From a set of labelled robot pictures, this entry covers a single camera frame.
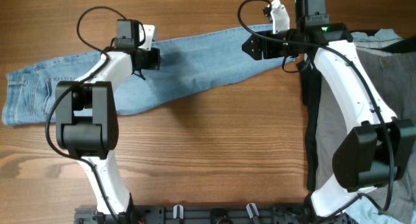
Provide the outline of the light blue denim jeans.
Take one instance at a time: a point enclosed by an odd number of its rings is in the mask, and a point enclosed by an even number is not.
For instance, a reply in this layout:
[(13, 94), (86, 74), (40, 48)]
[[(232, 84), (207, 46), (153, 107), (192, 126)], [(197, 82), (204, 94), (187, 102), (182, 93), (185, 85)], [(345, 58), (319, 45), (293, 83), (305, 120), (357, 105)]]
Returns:
[[(145, 112), (163, 103), (234, 84), (280, 66), (284, 58), (254, 60), (242, 51), (249, 38), (242, 27), (209, 34), (154, 42), (161, 52), (159, 70), (144, 70), (144, 79), (134, 75), (115, 91), (119, 115)], [(99, 62), (91, 51), (52, 58), (6, 75), (2, 85), (7, 98), (2, 112), (4, 125), (43, 123), (55, 102), (60, 81), (73, 81)]]

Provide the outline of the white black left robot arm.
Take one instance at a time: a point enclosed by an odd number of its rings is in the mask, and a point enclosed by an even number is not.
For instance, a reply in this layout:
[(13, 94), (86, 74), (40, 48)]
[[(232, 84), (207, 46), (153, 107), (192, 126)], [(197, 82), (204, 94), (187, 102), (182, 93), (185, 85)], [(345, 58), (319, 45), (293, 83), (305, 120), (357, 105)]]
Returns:
[(152, 47), (156, 28), (133, 19), (117, 21), (117, 36), (90, 71), (75, 81), (61, 81), (51, 116), (57, 143), (84, 169), (96, 196), (89, 223), (141, 223), (116, 163), (119, 128), (114, 92), (142, 70), (158, 70), (159, 49)]

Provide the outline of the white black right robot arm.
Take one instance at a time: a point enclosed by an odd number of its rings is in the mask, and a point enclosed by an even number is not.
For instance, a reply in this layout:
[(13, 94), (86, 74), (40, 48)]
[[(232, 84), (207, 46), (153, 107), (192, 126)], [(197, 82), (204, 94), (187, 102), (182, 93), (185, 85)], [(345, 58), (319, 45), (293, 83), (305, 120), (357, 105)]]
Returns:
[(346, 25), (330, 22), (325, 0), (294, 0), (294, 7), (291, 28), (280, 1), (267, 1), (263, 14), (272, 29), (251, 32), (242, 50), (255, 60), (304, 55), (298, 69), (317, 70), (335, 96), (347, 135), (333, 156), (333, 175), (306, 197), (302, 214), (306, 223), (323, 223), (377, 188), (386, 187), (392, 196), (408, 164), (415, 125), (398, 119), (380, 97)]

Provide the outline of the black garment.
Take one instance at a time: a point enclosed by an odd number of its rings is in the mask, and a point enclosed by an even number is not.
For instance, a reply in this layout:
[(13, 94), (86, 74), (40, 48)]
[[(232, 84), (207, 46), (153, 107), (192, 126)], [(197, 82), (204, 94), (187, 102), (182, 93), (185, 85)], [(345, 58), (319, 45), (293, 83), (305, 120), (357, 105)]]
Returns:
[[(354, 42), (358, 57), (375, 88), (400, 119), (415, 120), (415, 37), (387, 42)], [(320, 73), (302, 68), (302, 101), (307, 107), (305, 148), (307, 189), (320, 188), (332, 174), (331, 159), (346, 136), (334, 96)]]

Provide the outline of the light blue shirt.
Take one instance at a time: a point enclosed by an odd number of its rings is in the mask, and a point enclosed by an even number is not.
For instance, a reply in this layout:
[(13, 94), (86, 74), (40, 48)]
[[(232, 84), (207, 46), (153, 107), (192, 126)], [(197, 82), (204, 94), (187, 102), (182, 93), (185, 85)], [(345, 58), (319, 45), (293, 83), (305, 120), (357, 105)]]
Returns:
[(355, 42), (387, 42), (402, 40), (393, 29), (350, 31)]

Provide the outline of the light blue cloth bottom right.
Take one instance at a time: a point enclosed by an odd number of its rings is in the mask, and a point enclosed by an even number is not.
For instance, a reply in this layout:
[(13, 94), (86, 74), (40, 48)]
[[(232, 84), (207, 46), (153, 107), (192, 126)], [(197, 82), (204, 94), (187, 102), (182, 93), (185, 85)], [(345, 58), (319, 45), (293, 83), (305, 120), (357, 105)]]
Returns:
[(380, 214), (374, 205), (362, 198), (346, 209), (346, 213), (358, 223), (415, 223), (415, 203), (411, 199), (396, 199), (385, 214)]

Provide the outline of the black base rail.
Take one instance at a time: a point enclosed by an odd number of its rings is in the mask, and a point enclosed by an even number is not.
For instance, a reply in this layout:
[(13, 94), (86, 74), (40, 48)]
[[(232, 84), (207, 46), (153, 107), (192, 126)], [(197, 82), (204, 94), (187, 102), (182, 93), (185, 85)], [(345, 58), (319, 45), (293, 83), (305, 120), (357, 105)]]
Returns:
[(316, 223), (312, 211), (298, 203), (283, 203), (273, 206), (136, 206), (134, 223), (152, 224), (216, 224), (216, 223)]

